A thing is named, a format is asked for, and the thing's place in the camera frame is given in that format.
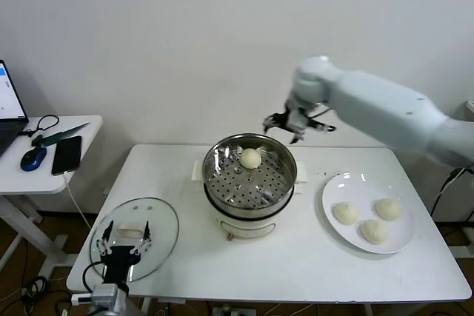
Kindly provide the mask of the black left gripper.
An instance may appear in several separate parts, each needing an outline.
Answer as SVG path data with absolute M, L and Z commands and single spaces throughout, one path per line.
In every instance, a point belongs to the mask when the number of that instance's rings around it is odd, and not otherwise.
M 96 240 L 100 261 L 106 266 L 105 283 L 126 283 L 129 269 L 138 264 L 141 254 L 145 253 L 152 243 L 149 222 L 146 222 L 141 241 L 135 246 L 110 247 L 110 235 L 113 230 L 111 221 L 104 230 L 102 237 Z

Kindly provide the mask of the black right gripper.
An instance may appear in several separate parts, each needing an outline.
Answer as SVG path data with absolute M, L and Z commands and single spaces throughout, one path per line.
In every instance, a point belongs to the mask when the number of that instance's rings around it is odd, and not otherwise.
M 263 128 L 268 132 L 272 128 L 278 128 L 293 133 L 291 144 L 304 140 L 304 132 L 307 128 L 309 118 L 305 111 L 300 109 L 286 108 L 284 113 L 273 113 L 263 121 Z

